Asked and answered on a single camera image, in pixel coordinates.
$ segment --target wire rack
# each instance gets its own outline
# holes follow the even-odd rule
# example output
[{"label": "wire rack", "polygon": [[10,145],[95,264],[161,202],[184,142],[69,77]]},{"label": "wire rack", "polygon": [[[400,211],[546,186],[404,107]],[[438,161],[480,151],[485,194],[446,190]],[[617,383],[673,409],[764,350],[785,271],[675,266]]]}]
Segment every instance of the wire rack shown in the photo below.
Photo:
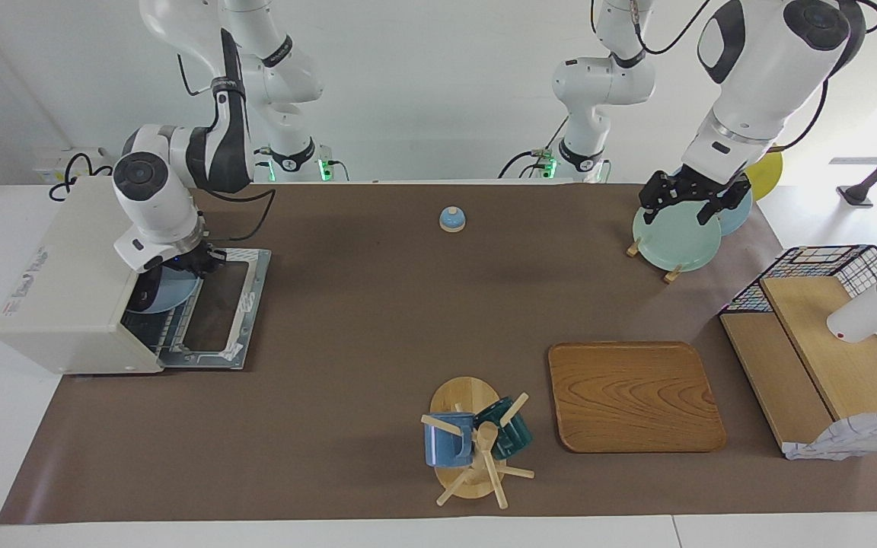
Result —
[{"label": "wire rack", "polygon": [[766,278],[834,276],[856,296],[877,281],[877,247],[794,247],[784,253],[720,314],[773,312],[760,281]]}]

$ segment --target white wall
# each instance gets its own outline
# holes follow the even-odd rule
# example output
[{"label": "white wall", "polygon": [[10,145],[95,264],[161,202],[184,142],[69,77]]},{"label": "white wall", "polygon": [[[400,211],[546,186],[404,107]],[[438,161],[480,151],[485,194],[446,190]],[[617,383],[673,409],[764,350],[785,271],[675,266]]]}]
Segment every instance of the white wall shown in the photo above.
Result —
[{"label": "white wall", "polygon": [[[658,3],[651,45],[667,43],[698,4]],[[550,91],[554,66],[572,56],[606,55],[589,29],[587,0],[277,6],[327,84],[320,101],[303,106],[314,134],[365,180],[494,177],[512,154],[545,145],[563,118]],[[678,166],[718,93],[697,64],[700,27],[655,60],[658,89],[647,104],[611,108],[613,180],[644,180],[652,170]],[[0,66],[0,183],[35,181],[31,149],[56,146],[64,135],[76,146],[117,150],[144,123],[198,125],[210,118],[208,98],[185,95],[173,51],[147,33],[133,0],[0,0],[0,56],[34,99],[15,100],[3,90]],[[190,66],[194,76],[204,75]],[[35,103],[48,114],[36,113]],[[789,153],[790,166],[826,162],[833,140],[876,107],[877,34],[832,81],[828,103],[814,135]],[[805,110],[789,133],[806,123]]]}]

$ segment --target yellow plate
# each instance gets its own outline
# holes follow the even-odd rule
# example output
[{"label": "yellow plate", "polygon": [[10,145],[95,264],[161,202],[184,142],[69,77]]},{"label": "yellow plate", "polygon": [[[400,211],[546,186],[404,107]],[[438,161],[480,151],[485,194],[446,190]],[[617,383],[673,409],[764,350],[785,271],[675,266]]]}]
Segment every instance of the yellow plate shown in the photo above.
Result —
[{"label": "yellow plate", "polygon": [[749,177],[753,200],[760,201],[761,198],[770,194],[770,191],[777,186],[777,181],[780,180],[782,173],[783,154],[779,152],[766,154],[756,164],[746,167],[746,177]]}]

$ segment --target green plate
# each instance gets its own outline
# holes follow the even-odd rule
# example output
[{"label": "green plate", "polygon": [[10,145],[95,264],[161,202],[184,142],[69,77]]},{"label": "green plate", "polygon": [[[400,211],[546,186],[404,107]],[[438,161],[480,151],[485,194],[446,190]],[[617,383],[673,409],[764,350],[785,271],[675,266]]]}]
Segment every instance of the green plate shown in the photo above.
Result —
[{"label": "green plate", "polygon": [[699,225],[696,215],[704,204],[706,202],[671,205],[662,209],[651,225],[645,225],[645,209],[638,209],[631,232],[645,260],[669,272],[679,265],[682,266],[680,272],[689,272],[713,260],[723,231],[717,215],[705,225]]}]

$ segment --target mug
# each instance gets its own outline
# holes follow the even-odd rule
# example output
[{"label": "mug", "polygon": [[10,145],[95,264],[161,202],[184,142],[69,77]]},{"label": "mug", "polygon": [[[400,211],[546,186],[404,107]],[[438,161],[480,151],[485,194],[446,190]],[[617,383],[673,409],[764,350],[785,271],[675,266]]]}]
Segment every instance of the mug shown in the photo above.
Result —
[{"label": "mug", "polygon": [[462,430],[462,436],[425,425],[425,462],[434,468],[460,468],[473,463],[473,413],[429,413]]},{"label": "mug", "polygon": [[496,460],[505,460],[512,457],[512,455],[526,448],[530,441],[533,441],[533,434],[530,433],[530,429],[526,427],[526,422],[523,421],[523,417],[519,413],[516,413],[505,426],[500,426],[500,419],[502,419],[502,416],[511,406],[512,398],[507,396],[488,406],[488,408],[481,410],[476,415],[474,427],[478,428],[480,424],[488,421],[499,428],[496,444],[493,445],[492,450],[493,458]]}]

